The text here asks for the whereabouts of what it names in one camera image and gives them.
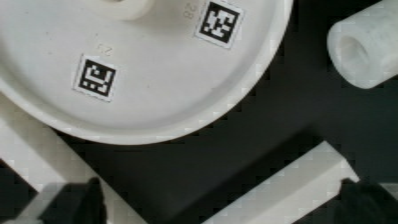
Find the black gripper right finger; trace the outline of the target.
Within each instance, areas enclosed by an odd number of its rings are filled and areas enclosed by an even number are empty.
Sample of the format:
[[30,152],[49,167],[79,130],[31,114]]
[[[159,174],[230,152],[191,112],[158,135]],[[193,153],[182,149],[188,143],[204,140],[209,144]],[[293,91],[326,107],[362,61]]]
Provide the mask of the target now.
[[398,224],[398,183],[344,179],[337,196],[293,224]]

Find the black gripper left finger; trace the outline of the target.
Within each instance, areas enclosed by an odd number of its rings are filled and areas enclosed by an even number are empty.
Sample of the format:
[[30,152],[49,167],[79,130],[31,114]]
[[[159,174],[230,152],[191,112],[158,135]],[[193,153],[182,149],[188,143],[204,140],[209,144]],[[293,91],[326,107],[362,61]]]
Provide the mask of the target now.
[[42,224],[106,224],[106,206],[97,178],[67,183],[38,214]]

